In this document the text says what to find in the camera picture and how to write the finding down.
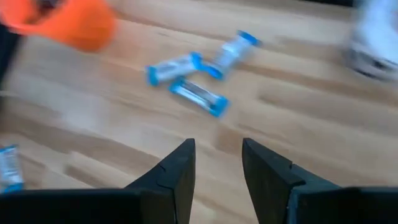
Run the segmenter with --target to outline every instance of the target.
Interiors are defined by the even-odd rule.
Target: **orange object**
[[[0,0],[0,19],[18,34],[42,35],[84,51],[104,46],[116,24],[103,0],[63,0],[42,17],[33,0]]]

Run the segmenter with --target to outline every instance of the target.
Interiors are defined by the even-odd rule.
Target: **wooden floor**
[[[197,140],[192,223],[256,223],[241,166],[251,137],[340,185],[398,184],[398,88],[352,73],[348,8],[293,0],[113,0],[111,44],[84,54],[25,40],[9,73],[0,143],[19,144],[29,189],[124,187]],[[232,105],[214,119],[146,85],[144,66],[214,57],[238,29],[265,44],[227,82],[192,80]]]

